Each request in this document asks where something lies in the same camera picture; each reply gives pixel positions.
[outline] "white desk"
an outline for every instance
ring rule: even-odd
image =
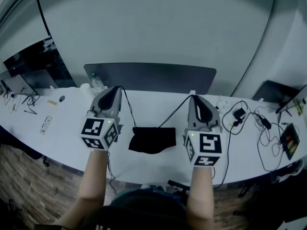
[[[59,97],[65,96],[65,100],[59,103]],[[187,97],[186,94],[127,91],[127,96],[133,108],[133,114],[137,126],[159,126]],[[214,106],[219,100],[218,96],[204,95]],[[242,100],[232,97],[220,97],[229,102],[230,107]],[[47,100],[58,102],[57,106],[47,103]],[[246,100],[253,111],[260,104],[252,100]],[[159,154],[150,155],[128,150],[133,137],[133,120],[128,108],[127,100],[123,95],[121,112],[119,113],[120,124],[123,124],[117,143],[113,143],[110,149],[110,161],[112,173],[117,180],[138,184],[167,184],[173,180],[182,184],[190,184],[192,166],[189,163],[186,149],[183,146],[184,128],[187,127],[188,101],[173,115],[164,127],[176,128],[175,147],[167,148]],[[37,115],[25,113],[27,105],[19,105],[17,112],[10,114],[12,110],[11,100],[5,106],[4,98],[0,98],[0,125],[18,138],[27,146],[42,153],[43,155],[68,165],[78,170],[85,170],[90,150],[86,148],[79,138],[82,126],[81,119],[86,115],[86,106],[82,93],[78,88],[58,89],[55,91],[44,90],[44,95],[36,102],[33,110]],[[277,123],[277,115],[270,108],[258,109],[270,122]],[[283,113],[281,122],[294,123],[300,128],[300,144],[291,159],[283,155],[279,168],[282,168],[307,155],[307,128],[302,117],[297,115],[296,110],[290,110],[291,117]],[[46,118],[52,117],[50,126],[42,136],[39,130]],[[264,171],[260,162],[257,141],[260,131],[254,126],[255,119],[250,115],[246,124],[238,136],[232,136],[229,149],[229,168],[224,183],[236,182],[257,177],[267,172]],[[279,136],[278,127],[272,126],[271,137]],[[273,170],[279,163],[280,155],[273,157],[271,144],[268,147],[260,145],[260,153],[267,170]],[[219,159],[215,165],[216,175],[214,184],[219,184],[225,173],[226,156]]]

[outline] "forearm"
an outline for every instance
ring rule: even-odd
[[[79,198],[104,202],[107,160],[108,152],[96,150],[91,152],[79,188]]]
[[[187,203],[190,218],[213,219],[214,199],[211,168],[194,167]]]

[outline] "wooden floor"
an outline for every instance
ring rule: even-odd
[[[74,202],[83,172],[55,161],[46,168],[42,159],[33,160],[19,149],[2,145],[0,148],[0,195],[5,202],[12,198],[22,209],[24,223],[33,229],[36,223],[49,224],[59,218]],[[132,184],[114,181],[117,191]],[[246,229],[245,218],[233,216],[234,210],[243,210],[252,192],[243,199],[237,197],[240,189],[222,189],[214,192],[215,229]],[[110,204],[113,190],[106,187],[106,202]]]

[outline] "small box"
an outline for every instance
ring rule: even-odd
[[[225,134],[188,131],[185,148],[193,166],[213,167],[225,154]]]
[[[90,149],[107,151],[118,136],[113,118],[85,117],[83,124],[80,136]]]

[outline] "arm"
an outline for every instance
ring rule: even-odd
[[[211,168],[194,167],[187,202],[187,220],[195,230],[213,229],[214,199]]]
[[[104,204],[108,153],[92,151],[81,181],[78,196],[70,209],[53,225],[70,230],[79,227],[84,218]]]

